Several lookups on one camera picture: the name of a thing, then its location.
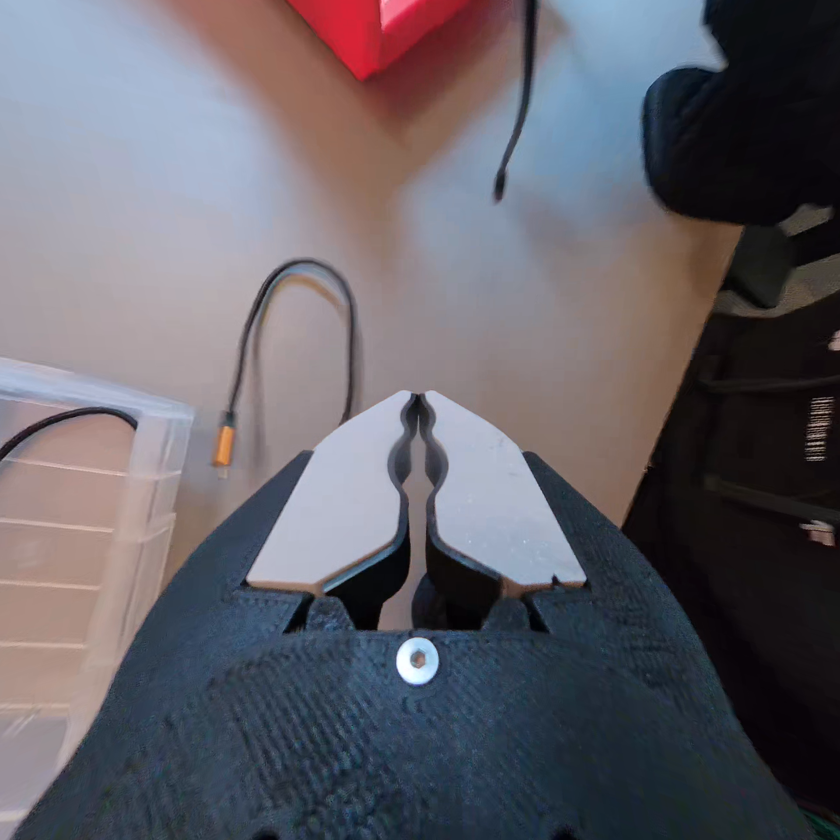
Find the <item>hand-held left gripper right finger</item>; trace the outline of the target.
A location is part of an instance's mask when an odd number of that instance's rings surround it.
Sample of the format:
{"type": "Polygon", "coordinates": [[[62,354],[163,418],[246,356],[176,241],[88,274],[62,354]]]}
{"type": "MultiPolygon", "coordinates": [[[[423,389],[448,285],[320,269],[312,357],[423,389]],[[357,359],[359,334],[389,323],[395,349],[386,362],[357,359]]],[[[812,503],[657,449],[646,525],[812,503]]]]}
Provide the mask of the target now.
{"type": "Polygon", "coordinates": [[[586,574],[520,447],[438,392],[420,396],[432,483],[427,574],[443,597],[521,597],[586,574]]]}

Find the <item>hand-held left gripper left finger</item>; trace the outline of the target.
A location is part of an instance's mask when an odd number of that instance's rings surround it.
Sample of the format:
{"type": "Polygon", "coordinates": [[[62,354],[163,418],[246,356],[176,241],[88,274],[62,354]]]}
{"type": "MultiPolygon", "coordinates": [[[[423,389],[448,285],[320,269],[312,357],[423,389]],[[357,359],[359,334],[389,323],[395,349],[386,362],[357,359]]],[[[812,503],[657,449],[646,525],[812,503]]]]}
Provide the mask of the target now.
{"type": "Polygon", "coordinates": [[[326,594],[396,551],[407,534],[416,399],[399,391],[315,447],[246,575],[249,586],[326,594]]]}

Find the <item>clear plastic bin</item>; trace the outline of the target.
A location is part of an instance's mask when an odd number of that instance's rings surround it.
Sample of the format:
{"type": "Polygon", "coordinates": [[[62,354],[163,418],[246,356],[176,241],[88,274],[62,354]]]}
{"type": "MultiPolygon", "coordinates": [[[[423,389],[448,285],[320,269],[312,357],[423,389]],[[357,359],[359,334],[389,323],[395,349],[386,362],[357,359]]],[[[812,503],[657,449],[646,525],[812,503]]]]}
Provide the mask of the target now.
{"type": "Polygon", "coordinates": [[[1,467],[1,830],[75,752],[161,591],[194,410],[3,358],[1,438],[58,413],[1,467]]]}

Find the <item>red plastic bin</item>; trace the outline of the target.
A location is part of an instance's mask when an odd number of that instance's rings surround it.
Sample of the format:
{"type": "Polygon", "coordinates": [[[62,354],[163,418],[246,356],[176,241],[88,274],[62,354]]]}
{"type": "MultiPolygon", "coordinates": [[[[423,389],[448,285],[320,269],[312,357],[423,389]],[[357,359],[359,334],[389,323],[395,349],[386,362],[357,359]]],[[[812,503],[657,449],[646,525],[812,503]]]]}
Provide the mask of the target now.
{"type": "Polygon", "coordinates": [[[395,63],[467,1],[289,1],[358,81],[395,63]]]}

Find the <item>person's right forearm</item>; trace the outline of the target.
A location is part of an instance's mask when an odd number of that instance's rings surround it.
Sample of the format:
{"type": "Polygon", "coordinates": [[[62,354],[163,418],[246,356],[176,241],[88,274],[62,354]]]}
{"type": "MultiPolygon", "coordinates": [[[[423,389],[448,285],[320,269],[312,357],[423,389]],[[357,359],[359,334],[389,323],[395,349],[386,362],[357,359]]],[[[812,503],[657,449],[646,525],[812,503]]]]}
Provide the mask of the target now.
{"type": "Polygon", "coordinates": [[[706,1],[703,24],[728,67],[838,64],[838,1],[706,1]]]}

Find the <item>black textured rounded object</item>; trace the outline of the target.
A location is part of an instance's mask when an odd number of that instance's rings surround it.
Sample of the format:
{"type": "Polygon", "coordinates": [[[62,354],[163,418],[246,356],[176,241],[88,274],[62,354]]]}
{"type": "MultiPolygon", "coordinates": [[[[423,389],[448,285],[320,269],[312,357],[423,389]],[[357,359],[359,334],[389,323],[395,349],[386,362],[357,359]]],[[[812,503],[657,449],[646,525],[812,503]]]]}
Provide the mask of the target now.
{"type": "Polygon", "coordinates": [[[773,226],[801,205],[838,212],[838,98],[764,98],[727,70],[660,76],[642,107],[647,183],[695,219],[773,226]]]}

